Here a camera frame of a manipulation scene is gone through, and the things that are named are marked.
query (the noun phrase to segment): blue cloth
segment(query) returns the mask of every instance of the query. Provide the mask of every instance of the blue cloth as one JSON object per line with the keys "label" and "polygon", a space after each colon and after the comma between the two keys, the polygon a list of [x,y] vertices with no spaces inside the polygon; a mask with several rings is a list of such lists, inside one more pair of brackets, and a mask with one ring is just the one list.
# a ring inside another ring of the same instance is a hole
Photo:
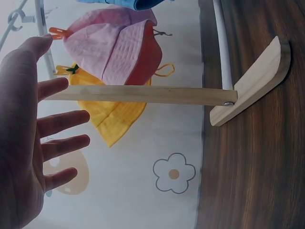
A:
{"label": "blue cloth", "polygon": [[77,0],[84,3],[108,3],[132,10],[148,10],[164,0]]}

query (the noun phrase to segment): yellow hat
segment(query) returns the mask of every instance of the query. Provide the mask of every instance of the yellow hat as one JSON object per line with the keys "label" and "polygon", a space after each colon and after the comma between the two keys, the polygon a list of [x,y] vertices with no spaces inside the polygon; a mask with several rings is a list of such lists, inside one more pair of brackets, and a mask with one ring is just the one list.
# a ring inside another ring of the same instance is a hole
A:
{"label": "yellow hat", "polygon": [[[76,64],[72,68],[57,66],[56,75],[69,75],[70,85],[105,85],[100,79],[79,68]],[[91,122],[98,130],[108,147],[113,146],[129,130],[132,124],[143,113],[146,103],[127,103],[127,102],[105,102],[105,101],[78,101],[79,106],[88,111]]]}

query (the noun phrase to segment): hat string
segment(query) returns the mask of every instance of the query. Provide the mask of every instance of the hat string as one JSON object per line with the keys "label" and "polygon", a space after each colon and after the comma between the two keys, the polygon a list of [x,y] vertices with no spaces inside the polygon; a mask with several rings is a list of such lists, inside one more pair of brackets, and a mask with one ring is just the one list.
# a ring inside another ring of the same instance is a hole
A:
{"label": "hat string", "polygon": [[160,71],[163,68],[166,68],[168,66],[170,66],[172,68],[172,70],[169,73],[167,73],[167,74],[158,74],[158,73],[155,73],[154,75],[159,76],[159,77],[168,77],[168,76],[170,76],[171,74],[173,74],[175,72],[175,65],[172,64],[172,63],[167,63],[165,65],[162,65],[160,68],[157,69],[157,71]]}
{"label": "hat string", "polygon": [[154,36],[158,36],[158,35],[160,35],[160,36],[165,35],[165,36],[168,36],[168,37],[172,36],[172,34],[167,34],[166,32],[160,32],[160,31],[157,31],[155,29],[153,29],[153,31],[157,32],[157,33],[154,34]]}

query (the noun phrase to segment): pink fabric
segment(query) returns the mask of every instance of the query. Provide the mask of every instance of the pink fabric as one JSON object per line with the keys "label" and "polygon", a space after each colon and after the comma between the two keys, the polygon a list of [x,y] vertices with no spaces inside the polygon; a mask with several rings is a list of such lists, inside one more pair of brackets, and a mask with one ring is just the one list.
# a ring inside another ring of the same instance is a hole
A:
{"label": "pink fabric", "polygon": [[68,30],[76,32],[88,25],[110,23],[129,26],[141,21],[151,20],[157,24],[152,10],[134,11],[124,7],[110,6],[106,9],[93,10],[76,20]]}
{"label": "pink fabric", "polygon": [[107,85],[124,85],[141,51],[147,21],[155,25],[151,10],[123,7],[94,10],[69,27],[64,39],[67,52],[85,71]]}

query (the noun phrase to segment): hand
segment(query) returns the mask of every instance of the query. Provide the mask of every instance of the hand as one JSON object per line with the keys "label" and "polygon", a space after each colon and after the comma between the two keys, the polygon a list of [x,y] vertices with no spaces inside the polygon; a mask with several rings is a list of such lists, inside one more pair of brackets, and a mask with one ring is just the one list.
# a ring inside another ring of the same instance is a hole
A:
{"label": "hand", "polygon": [[45,176],[43,163],[90,142],[86,135],[40,142],[90,119],[74,111],[37,120],[37,103],[68,87],[65,78],[37,83],[36,63],[51,44],[49,35],[30,38],[0,67],[0,228],[22,228],[37,217],[45,192],[77,176],[75,168]]}

